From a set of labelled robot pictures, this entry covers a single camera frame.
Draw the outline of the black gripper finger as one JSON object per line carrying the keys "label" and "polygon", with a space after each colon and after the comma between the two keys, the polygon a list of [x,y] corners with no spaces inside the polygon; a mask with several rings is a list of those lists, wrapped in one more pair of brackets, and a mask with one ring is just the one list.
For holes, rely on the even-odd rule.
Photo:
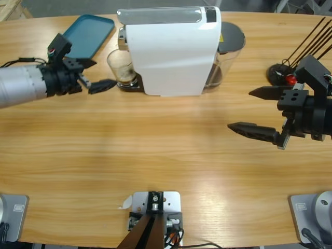
{"label": "black gripper finger", "polygon": [[246,138],[279,145],[280,133],[275,128],[258,126],[255,123],[249,122],[230,123],[227,124],[227,127]]}
{"label": "black gripper finger", "polygon": [[296,111],[304,107],[309,91],[293,89],[290,86],[264,86],[250,91],[249,95],[277,101],[280,111]]}
{"label": "black gripper finger", "polygon": [[89,94],[97,94],[100,92],[105,92],[114,86],[117,85],[117,82],[112,79],[102,79],[98,82],[93,82],[91,86],[88,88]]}
{"label": "black gripper finger", "polygon": [[65,67],[73,73],[82,73],[85,69],[96,65],[96,62],[89,58],[65,58]]}

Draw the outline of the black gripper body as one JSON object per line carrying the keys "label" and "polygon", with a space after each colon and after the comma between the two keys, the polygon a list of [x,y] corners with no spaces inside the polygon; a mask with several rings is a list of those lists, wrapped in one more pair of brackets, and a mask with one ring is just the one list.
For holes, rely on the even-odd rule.
{"label": "black gripper body", "polygon": [[79,74],[82,73],[70,72],[65,67],[64,61],[57,66],[55,63],[42,64],[38,69],[46,84],[47,97],[82,92],[82,86],[78,83]]}
{"label": "black gripper body", "polygon": [[277,108],[286,117],[276,145],[285,149],[290,137],[310,135],[314,141],[324,141],[327,136],[327,97],[282,97]]}

